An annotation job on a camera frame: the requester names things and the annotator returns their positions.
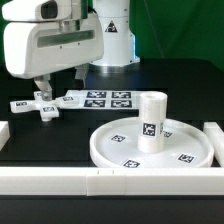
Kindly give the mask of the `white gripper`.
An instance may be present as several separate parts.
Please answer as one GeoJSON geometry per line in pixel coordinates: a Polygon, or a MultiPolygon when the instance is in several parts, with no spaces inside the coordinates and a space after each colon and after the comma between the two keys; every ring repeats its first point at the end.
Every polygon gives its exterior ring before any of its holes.
{"type": "Polygon", "coordinates": [[[96,13],[82,20],[78,31],[65,33],[60,32],[58,22],[11,22],[4,30],[3,40],[8,72],[22,79],[35,77],[44,101],[52,100],[49,73],[76,66],[75,78],[84,81],[89,70],[85,63],[101,59],[104,53],[96,13]]]}

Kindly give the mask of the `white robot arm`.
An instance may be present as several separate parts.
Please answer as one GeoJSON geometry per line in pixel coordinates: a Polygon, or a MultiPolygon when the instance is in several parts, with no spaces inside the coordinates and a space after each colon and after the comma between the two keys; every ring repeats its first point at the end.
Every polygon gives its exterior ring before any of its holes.
{"type": "Polygon", "coordinates": [[[45,101],[50,75],[89,65],[117,72],[138,61],[129,28],[130,0],[10,0],[2,6],[5,64],[17,78],[33,79],[45,101]]]}

